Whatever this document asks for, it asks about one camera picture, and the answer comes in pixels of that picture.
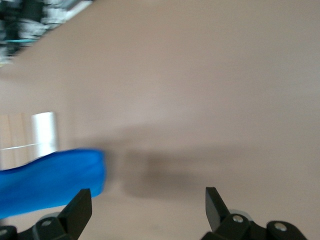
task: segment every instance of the blue cloth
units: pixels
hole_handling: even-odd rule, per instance
[[[0,171],[0,219],[66,205],[81,189],[95,197],[106,174],[104,154],[95,149],[54,152]]]

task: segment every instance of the black mechanical part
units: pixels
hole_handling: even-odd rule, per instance
[[[14,226],[0,226],[0,240],[77,240],[92,215],[91,193],[82,189],[57,217],[47,217],[17,233]]]
[[[230,214],[215,187],[207,187],[205,212],[212,232],[201,240],[307,240],[294,225],[270,221],[266,228],[241,214]]]

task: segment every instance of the metal screw head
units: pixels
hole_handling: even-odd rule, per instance
[[[243,219],[241,216],[239,216],[239,215],[234,215],[232,219],[233,219],[233,221],[235,221],[236,223],[243,223],[243,222],[244,222],[244,219]]]
[[[0,230],[0,236],[7,234],[7,232],[8,232],[7,229]]]
[[[285,231],[288,230],[287,227],[286,227],[283,223],[281,223],[281,222],[276,222],[276,223],[274,224],[274,227],[275,227],[276,229],[282,231],[282,232],[285,232]]]
[[[46,221],[44,221],[43,223],[41,223],[41,226],[42,226],[42,227],[49,226],[49,225],[51,224],[51,222],[52,222],[52,221],[50,221],[50,220],[46,220]]]

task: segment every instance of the screw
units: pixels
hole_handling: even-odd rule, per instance
[[[7,232],[8,232],[7,229],[0,230],[0,236],[7,234]]]
[[[46,226],[49,226],[50,224],[51,224],[51,220],[46,220],[46,221],[44,221],[42,224],[41,224],[41,226],[42,227],[46,227]]]
[[[243,219],[241,216],[239,216],[239,215],[234,215],[232,219],[233,219],[233,221],[235,221],[236,223],[243,223],[243,222],[244,222],[244,219]]]
[[[285,231],[288,230],[287,227],[286,227],[283,223],[281,223],[281,222],[276,222],[276,223],[274,224],[274,227],[275,227],[276,229],[282,231],[282,232],[285,232]]]

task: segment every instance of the light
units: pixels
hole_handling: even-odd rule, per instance
[[[75,15],[80,13],[82,10],[87,8],[90,4],[92,4],[92,1],[81,1],[79,2],[75,7],[70,9],[69,11],[66,12],[66,21],[70,20],[73,18]]]
[[[58,150],[56,117],[53,112],[32,116],[32,132],[35,143],[35,157],[39,158]]]

